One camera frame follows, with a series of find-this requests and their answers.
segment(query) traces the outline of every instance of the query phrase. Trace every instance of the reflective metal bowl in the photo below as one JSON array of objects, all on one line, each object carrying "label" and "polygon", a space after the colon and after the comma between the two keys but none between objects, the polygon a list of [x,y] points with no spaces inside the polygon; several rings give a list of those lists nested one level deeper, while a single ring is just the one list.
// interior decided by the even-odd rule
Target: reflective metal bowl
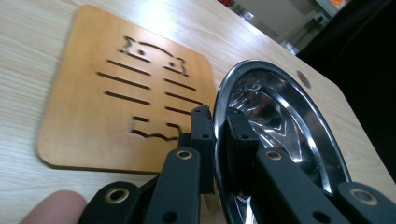
[{"label": "reflective metal bowl", "polygon": [[216,179],[229,222],[254,223],[248,196],[231,193],[225,148],[221,139],[228,107],[244,112],[264,147],[289,153],[320,188],[334,192],[350,181],[347,166],[326,121],[303,88],[273,64],[245,61],[224,78],[215,104]]}]

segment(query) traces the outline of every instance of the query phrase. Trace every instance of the wood grain surface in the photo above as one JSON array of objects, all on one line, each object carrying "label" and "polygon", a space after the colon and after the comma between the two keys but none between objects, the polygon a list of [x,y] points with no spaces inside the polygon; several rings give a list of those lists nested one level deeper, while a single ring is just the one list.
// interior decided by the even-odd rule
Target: wood grain surface
[{"label": "wood grain surface", "polygon": [[[216,87],[237,63],[260,59],[294,77],[317,104],[354,181],[396,202],[396,187],[343,93],[328,79],[217,1],[0,1],[0,220],[17,223],[59,189],[90,200],[120,180],[141,186],[151,175],[55,170],[35,153],[35,141],[78,7],[91,4],[197,51],[210,61]],[[297,73],[310,83],[304,86]],[[203,205],[202,222],[213,223]]]},{"label": "wood grain surface", "polygon": [[159,173],[215,102],[209,61],[98,7],[78,10],[37,139],[57,167]]}]

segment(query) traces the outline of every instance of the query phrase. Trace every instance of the black plastic bracket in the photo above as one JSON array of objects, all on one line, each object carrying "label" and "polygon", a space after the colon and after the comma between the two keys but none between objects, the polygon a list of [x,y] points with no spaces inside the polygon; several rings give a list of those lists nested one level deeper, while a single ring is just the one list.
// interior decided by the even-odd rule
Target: black plastic bracket
[{"label": "black plastic bracket", "polygon": [[[287,153],[260,148],[254,171],[252,208],[259,223],[275,223],[274,217],[279,223],[349,223]],[[264,215],[262,209],[268,203],[275,208],[276,215]]]},{"label": "black plastic bracket", "polygon": [[396,223],[396,205],[377,190],[360,183],[338,185],[334,203],[352,223]]},{"label": "black plastic bracket", "polygon": [[201,154],[200,192],[215,193],[215,135],[207,105],[191,111],[191,133],[181,133],[178,147],[192,147]]},{"label": "black plastic bracket", "polygon": [[228,169],[233,194],[250,195],[252,164],[259,137],[240,110],[229,107],[225,129]]},{"label": "black plastic bracket", "polygon": [[199,223],[200,164],[200,154],[190,147],[168,154],[144,223]]},{"label": "black plastic bracket", "polygon": [[88,203],[78,224],[142,223],[157,177],[140,189],[128,182],[102,187]]}]

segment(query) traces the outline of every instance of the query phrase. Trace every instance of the small round hole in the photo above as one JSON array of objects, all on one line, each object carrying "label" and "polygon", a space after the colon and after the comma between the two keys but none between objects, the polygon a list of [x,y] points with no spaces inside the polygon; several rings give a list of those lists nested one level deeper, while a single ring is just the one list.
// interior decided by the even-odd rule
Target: small round hole
[{"label": "small round hole", "polygon": [[275,151],[267,151],[267,152],[265,152],[265,156],[267,156],[269,159],[271,159],[273,161],[282,160],[282,155],[280,155],[278,152],[275,152]]},{"label": "small round hole", "polygon": [[177,154],[176,157],[179,158],[180,160],[188,160],[189,158],[192,157],[192,153],[188,150],[180,150]]},{"label": "small round hole", "polygon": [[314,214],[312,215],[318,222],[321,222],[321,223],[330,223],[330,218],[326,215],[326,214],[324,214],[324,213],[322,213],[322,212],[319,212],[319,211],[315,211],[314,212]]},{"label": "small round hole", "polygon": [[364,201],[370,201],[372,200],[372,196],[370,196],[370,194],[366,193],[366,192],[356,192],[355,196],[364,200]]},{"label": "small round hole", "polygon": [[167,212],[163,214],[163,222],[164,223],[173,223],[177,220],[176,212]]},{"label": "small round hole", "polygon": [[311,89],[311,83],[309,82],[308,78],[300,71],[297,71],[297,76],[303,82],[303,84],[308,88]]},{"label": "small round hole", "polygon": [[125,188],[117,188],[111,189],[105,196],[105,200],[108,203],[122,203],[129,196],[128,189]]},{"label": "small round hole", "polygon": [[122,198],[122,196],[124,196],[124,192],[115,191],[112,194],[110,194],[110,199],[116,201],[116,200],[119,200],[120,198]]}]

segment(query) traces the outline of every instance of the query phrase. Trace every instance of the metal grommet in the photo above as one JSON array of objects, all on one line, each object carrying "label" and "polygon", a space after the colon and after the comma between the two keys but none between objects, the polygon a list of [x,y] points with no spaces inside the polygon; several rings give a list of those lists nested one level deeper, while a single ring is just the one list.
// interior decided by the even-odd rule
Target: metal grommet
[{"label": "metal grommet", "polygon": [[122,203],[129,196],[129,190],[125,188],[111,189],[105,196],[107,203]]},{"label": "metal grommet", "polygon": [[364,189],[350,189],[349,193],[360,203],[367,205],[377,205],[378,199],[369,191]]},{"label": "metal grommet", "polygon": [[280,155],[278,152],[275,152],[275,151],[267,151],[267,152],[265,152],[265,156],[273,161],[282,160],[282,155]]},{"label": "metal grommet", "polygon": [[180,150],[179,152],[177,152],[176,157],[180,160],[185,161],[192,157],[192,153],[188,150]]}]

